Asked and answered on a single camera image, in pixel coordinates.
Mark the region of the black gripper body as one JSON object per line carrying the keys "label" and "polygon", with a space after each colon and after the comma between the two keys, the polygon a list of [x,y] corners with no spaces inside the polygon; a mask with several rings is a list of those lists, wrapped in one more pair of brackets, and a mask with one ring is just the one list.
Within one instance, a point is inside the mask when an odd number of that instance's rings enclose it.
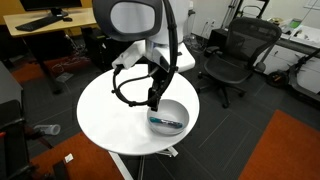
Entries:
{"label": "black gripper body", "polygon": [[[163,83],[167,79],[168,72],[158,65],[149,65],[148,73],[153,79],[152,86],[148,89],[148,98],[151,99],[163,86]],[[159,101],[160,97],[157,97],[148,103],[152,111],[158,110]]]}

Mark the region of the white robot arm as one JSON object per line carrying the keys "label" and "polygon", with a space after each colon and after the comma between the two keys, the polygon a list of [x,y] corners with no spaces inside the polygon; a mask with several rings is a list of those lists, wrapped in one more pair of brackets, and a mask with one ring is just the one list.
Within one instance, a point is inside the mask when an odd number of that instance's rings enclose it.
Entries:
{"label": "white robot arm", "polygon": [[94,18],[100,29],[116,41],[131,45],[113,60],[114,73],[147,60],[148,76],[153,79],[147,105],[156,111],[161,96],[176,72],[195,66],[195,59],[184,44],[184,25],[190,0],[93,0]]}

